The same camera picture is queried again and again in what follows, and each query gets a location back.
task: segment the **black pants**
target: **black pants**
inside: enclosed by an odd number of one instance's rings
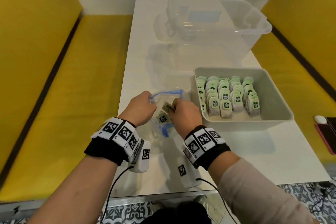
[[[152,216],[145,219],[142,224],[211,224],[206,209],[200,203],[181,203],[177,208],[157,210]]]

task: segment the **yellow bench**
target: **yellow bench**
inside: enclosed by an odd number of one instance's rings
[[[334,89],[335,9],[336,0],[269,0],[262,9],[273,26]],[[252,51],[270,73],[320,161],[336,162],[336,155],[329,153],[313,120],[315,115],[336,117],[335,101],[273,33],[263,35]]]
[[[7,161],[81,10],[78,0],[0,3],[0,170],[11,167],[0,201],[48,197],[97,124],[117,115],[132,16],[84,15],[19,154]]]

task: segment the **sleeve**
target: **sleeve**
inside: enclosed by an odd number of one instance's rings
[[[218,190],[241,224],[313,223],[313,216],[302,203],[244,159],[223,174]]]

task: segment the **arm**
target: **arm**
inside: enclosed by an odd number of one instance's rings
[[[156,110],[156,105],[149,103],[149,96],[145,91],[134,97],[118,118],[136,127],[147,123]],[[106,158],[86,155],[32,216],[29,224],[96,223],[117,167],[117,163]]]
[[[186,139],[202,125],[198,107],[182,99],[175,99],[175,112],[170,118],[179,135]],[[200,165],[211,158],[206,153]],[[254,166],[230,150],[213,157],[208,170],[223,199],[242,224],[312,224],[318,223],[308,209],[291,195],[273,184]]]

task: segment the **tabletop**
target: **tabletop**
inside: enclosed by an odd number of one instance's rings
[[[136,0],[130,34],[120,114],[131,98],[144,90],[155,93],[171,88],[190,90],[193,71],[180,71],[172,65],[169,46],[156,39],[153,23],[166,11],[168,0]],[[243,67],[260,67],[250,51]],[[140,126],[141,138],[152,141],[149,170],[142,174],[127,172],[116,184],[112,197],[127,197],[186,191],[211,190],[205,183],[187,190],[182,187],[176,159],[183,156],[182,138],[173,132],[170,138],[153,138],[152,125]],[[265,131],[221,132],[233,152],[252,163],[275,184],[292,184],[329,180],[330,177],[314,154],[295,121],[285,122]],[[118,169],[123,171],[126,163]],[[201,176],[212,182],[208,172],[199,168]]]

